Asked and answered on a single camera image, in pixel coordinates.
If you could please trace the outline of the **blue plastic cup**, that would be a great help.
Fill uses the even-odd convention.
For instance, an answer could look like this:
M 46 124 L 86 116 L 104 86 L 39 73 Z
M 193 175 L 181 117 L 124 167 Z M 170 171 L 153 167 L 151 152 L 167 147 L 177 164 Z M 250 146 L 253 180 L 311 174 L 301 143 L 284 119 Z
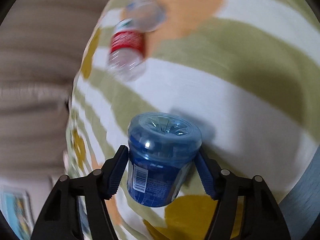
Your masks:
M 127 134 L 129 195 L 147 207 L 170 204 L 202 145 L 201 131 L 179 116 L 148 112 L 131 119 Z

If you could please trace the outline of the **light blue label clear cup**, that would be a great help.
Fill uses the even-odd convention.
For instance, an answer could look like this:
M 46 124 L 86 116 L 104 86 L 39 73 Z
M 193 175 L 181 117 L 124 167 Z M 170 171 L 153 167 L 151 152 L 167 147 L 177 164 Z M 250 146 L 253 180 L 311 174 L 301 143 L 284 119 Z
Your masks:
M 166 11 L 157 0 L 129 0 L 125 17 L 141 32 L 155 31 L 165 20 Z

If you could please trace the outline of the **red label clear cup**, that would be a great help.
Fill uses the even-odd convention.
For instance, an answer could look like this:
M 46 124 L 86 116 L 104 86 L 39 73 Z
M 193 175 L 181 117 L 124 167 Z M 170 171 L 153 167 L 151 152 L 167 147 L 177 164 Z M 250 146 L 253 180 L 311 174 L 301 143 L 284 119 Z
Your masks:
M 134 81 L 145 70 L 145 40 L 133 19 L 126 18 L 114 28 L 110 40 L 108 70 L 122 81 Z

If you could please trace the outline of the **beige curtain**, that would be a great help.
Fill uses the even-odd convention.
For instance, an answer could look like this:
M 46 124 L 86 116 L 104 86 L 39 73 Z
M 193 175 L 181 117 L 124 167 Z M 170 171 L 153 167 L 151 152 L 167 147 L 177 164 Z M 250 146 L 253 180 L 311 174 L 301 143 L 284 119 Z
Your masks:
M 1 23 L 1 174 L 62 170 L 67 103 L 108 0 L 16 0 Z

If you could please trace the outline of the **green striped floral blanket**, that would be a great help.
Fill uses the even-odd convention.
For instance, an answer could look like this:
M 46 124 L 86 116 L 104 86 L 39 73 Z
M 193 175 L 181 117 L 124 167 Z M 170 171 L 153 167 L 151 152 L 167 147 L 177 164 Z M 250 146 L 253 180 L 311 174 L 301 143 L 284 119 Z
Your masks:
M 129 0 L 110 0 L 74 80 L 65 168 L 89 174 L 127 143 L 130 120 L 167 112 L 195 123 L 224 168 L 261 175 L 292 239 L 319 214 L 319 22 L 306 0 L 158 0 L 161 27 L 146 35 L 145 73 L 106 69 Z

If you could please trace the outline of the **colourful picture frame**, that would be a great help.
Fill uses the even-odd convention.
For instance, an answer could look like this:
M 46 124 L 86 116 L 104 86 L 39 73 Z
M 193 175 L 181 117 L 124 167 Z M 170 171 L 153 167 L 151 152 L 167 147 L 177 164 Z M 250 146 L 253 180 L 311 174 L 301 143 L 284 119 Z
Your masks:
M 19 239 L 31 238 L 34 220 L 26 190 L 2 185 L 1 211 Z

